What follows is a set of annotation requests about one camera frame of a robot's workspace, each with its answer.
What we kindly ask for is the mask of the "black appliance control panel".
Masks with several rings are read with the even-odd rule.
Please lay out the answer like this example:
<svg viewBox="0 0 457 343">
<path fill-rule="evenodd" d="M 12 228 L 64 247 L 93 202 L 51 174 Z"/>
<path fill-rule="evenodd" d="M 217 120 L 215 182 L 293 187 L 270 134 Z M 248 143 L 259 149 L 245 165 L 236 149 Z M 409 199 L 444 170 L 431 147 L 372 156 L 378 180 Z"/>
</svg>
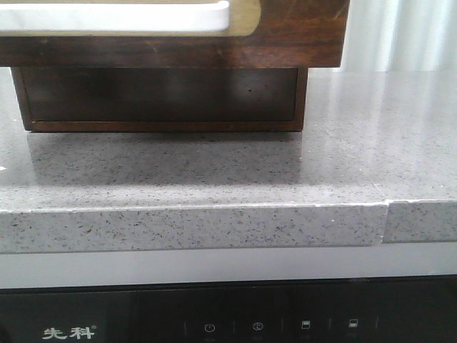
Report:
<svg viewBox="0 0 457 343">
<path fill-rule="evenodd" d="M 454 342 L 456 277 L 1 291 L 3 342 Z"/>
</svg>

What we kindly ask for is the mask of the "dark wooden drawer cabinet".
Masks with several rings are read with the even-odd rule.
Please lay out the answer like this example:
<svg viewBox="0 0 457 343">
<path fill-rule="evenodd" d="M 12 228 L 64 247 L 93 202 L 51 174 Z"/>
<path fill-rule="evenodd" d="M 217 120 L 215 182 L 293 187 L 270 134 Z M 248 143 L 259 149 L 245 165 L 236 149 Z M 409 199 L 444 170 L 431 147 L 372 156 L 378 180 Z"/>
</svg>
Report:
<svg viewBox="0 0 457 343">
<path fill-rule="evenodd" d="M 223 131 L 300 131 L 303 128 L 306 103 L 305 68 L 297 71 L 296 98 L 293 118 L 289 121 L 44 121 L 31 113 L 27 90 L 22 73 L 23 68 L 11 69 L 16 96 L 24 128 L 33 132 L 223 132 Z"/>
</svg>

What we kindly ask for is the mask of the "wooden drawer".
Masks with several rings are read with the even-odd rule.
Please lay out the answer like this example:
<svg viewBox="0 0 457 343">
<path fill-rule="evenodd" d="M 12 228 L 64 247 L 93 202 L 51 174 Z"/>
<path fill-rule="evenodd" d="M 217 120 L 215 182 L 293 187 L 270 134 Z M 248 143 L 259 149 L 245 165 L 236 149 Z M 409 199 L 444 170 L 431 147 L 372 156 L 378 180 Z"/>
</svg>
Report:
<svg viewBox="0 0 457 343">
<path fill-rule="evenodd" d="M 23 68 L 44 121 L 289 121 L 295 69 Z"/>
<path fill-rule="evenodd" d="M 260 1 L 248 36 L 3 36 L 2 66 L 337 67 L 348 1 Z"/>
</svg>

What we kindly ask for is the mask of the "white corrugated backsplash panel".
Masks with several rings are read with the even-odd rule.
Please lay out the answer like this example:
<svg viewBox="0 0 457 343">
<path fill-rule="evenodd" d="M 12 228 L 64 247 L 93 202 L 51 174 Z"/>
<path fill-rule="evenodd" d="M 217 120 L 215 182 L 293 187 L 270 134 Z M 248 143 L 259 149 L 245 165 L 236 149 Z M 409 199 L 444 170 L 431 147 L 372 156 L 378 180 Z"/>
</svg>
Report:
<svg viewBox="0 0 457 343">
<path fill-rule="evenodd" d="M 456 70 L 455 1 L 351 1 L 341 71 Z"/>
</svg>

